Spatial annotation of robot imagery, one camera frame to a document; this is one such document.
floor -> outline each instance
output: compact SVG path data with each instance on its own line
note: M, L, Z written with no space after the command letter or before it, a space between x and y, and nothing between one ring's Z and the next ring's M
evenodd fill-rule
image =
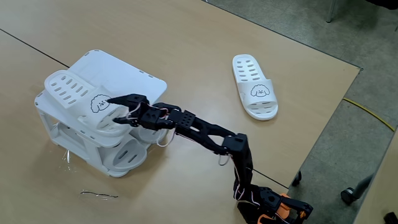
M326 23L330 0L207 0L210 4L363 68L349 99L398 125L398 10L365 0L338 0ZM289 195L313 205L306 223L352 223L340 192L372 174L393 132L362 109L342 101L304 162L303 179Z

yellow cable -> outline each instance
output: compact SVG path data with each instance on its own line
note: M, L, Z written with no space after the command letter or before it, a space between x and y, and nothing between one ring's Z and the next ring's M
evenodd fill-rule
M373 115L375 118L377 118L377 119L378 119L379 121L381 121L383 124L385 124L389 129L391 129L391 131L393 131L393 132L396 131L389 123L387 123L387 122L384 121L381 117L379 117L377 114L373 113L372 111L370 111L369 109L367 109L367 108L365 108L364 106L360 105L359 103L357 103L357 102L355 102L355 101L353 101L353 100L347 99L347 98L345 98L345 97L343 98L343 100L345 100L345 101L347 101L347 102L349 102L349 103L352 103L352 104L354 104L355 106L357 106L357 107L361 108L362 110L365 110L365 111L368 112L369 114Z

hole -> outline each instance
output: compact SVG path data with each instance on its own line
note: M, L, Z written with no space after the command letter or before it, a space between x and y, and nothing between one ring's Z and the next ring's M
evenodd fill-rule
M135 159L137 157L137 155L134 155L130 160L129 160L129 163L133 160L133 159Z
M126 151L124 151L124 153L122 153L120 156L119 156L119 159L121 159L123 156L125 156L127 154L127 150Z
M80 96L84 96L86 95L86 93L88 93L88 90L86 90L84 93L82 93Z

chair leg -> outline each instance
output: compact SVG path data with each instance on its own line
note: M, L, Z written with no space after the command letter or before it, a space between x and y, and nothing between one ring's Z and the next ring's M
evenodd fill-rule
M329 8L329 15L326 19L326 22L331 22L331 17L333 16L333 11L335 10L337 0L331 0L330 8Z
M341 199L346 203L346 204L351 204L357 199L360 199L369 184L371 183L373 178L373 174L369 175L367 178L361 180L358 185L355 187L355 189L348 187L344 191L340 193Z

white wire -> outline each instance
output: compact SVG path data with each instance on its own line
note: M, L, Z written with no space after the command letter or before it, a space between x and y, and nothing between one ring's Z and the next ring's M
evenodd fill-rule
M230 154L228 154L228 158L227 158L226 162L223 163L223 164L221 164L221 155L219 155L219 158L218 158L218 165L220 165L220 166L225 166L225 165L228 163L229 158L231 158L231 155L230 155Z
M140 108L140 106L141 106L141 102L139 102L139 104L137 105L136 109L134 109L134 110L132 110L132 111L130 111L130 112L127 113L126 119L137 119L137 118L131 118L130 116L131 116L131 114L132 114L133 112L136 112L136 111Z
M136 111L141 107L141 103L143 103L143 101L139 102L139 104L137 105L136 109L134 109L134 110L132 110L132 111L130 111L130 112L127 113L126 118L127 118L128 120L130 120L130 119L137 119L137 118L132 118L132 117L130 117L130 116L131 116L132 113L136 112ZM150 107L152 107L152 108L157 108L157 109L160 109L160 110L166 110L166 114L165 114L163 117L161 117L162 119L165 118L165 117L167 116L167 114L169 113L169 110L168 110L167 108L158 108L158 107L156 107L156 106L151 106L151 105L149 105L149 104L147 104L147 105L150 106Z
M254 201L254 199L253 199L253 192L251 192L251 201L252 201L253 203L255 203L256 205L260 206L259 203L257 203L257 202Z
M174 129L173 136L172 136L171 140L170 140L168 143L166 143L166 144L164 144L164 145L161 145L161 144L159 143L159 139L160 139L160 137L161 137L161 135L160 135L159 138L156 139L156 145L158 145L158 146L160 146L160 147L166 147L166 146L168 146L168 145L173 141L174 136L175 136L175 129Z
M287 224L290 224L289 222L287 222L286 220L284 220L278 213L275 213L275 215L277 215L283 222L286 222Z
M233 164L234 164L234 168L235 168L235 173L236 173L236 175L238 176L238 182L240 182L241 179L239 178L239 174L238 174L238 172L237 172L237 170L236 170L235 163L233 163ZM238 193L239 187L240 187L240 186L241 186L241 184L238 184L238 186L236 187L235 194L234 194L234 199L236 199L236 193ZM242 198L242 196L243 196L243 193L244 193L244 189L243 189L243 191L242 191L242 193L241 193L241 196L240 196L238 199L236 199L236 200L240 200L240 199Z

